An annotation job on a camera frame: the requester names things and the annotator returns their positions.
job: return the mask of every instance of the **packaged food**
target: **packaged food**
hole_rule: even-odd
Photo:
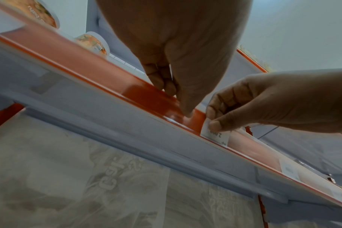
[[[110,54],[110,47],[106,40],[95,32],[86,32],[76,38],[76,42],[92,52],[100,53],[103,57]]]
[[[57,15],[41,0],[2,0],[24,15],[35,18],[58,29],[60,26]]]

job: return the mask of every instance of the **paper label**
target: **paper label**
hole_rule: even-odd
[[[19,29],[24,24],[0,10],[0,33]]]
[[[281,171],[285,176],[290,177],[291,179],[300,181],[298,171],[295,169],[295,167],[281,160],[280,160],[280,166],[281,166]]]
[[[333,194],[334,198],[340,202],[342,202],[342,193],[333,189],[333,188],[329,188],[331,193]]]
[[[213,142],[216,142],[222,146],[227,146],[227,142],[229,141],[230,132],[213,132],[209,130],[209,123],[211,122],[211,119],[206,118],[204,125],[201,129],[201,136],[205,137],[207,139],[212,140]]]

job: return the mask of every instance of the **human hand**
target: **human hand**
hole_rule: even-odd
[[[206,116],[212,131],[260,123],[342,132],[342,69],[248,76],[215,93]]]
[[[97,0],[150,81],[190,117],[224,75],[252,0]]]

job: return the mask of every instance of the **round food container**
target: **round food container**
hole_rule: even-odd
[[[101,54],[105,58],[110,54],[110,47],[106,40],[95,32],[86,32],[76,37],[76,42],[92,52]]]
[[[41,0],[2,0],[2,2],[23,13],[44,23],[59,29],[59,20],[56,14]]]

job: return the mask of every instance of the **store shelf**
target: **store shelf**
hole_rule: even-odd
[[[29,115],[249,197],[342,207],[342,188],[247,133],[231,132],[227,147],[207,140],[204,113],[186,118],[175,98],[4,5],[0,11],[25,24],[0,35],[0,95]]]

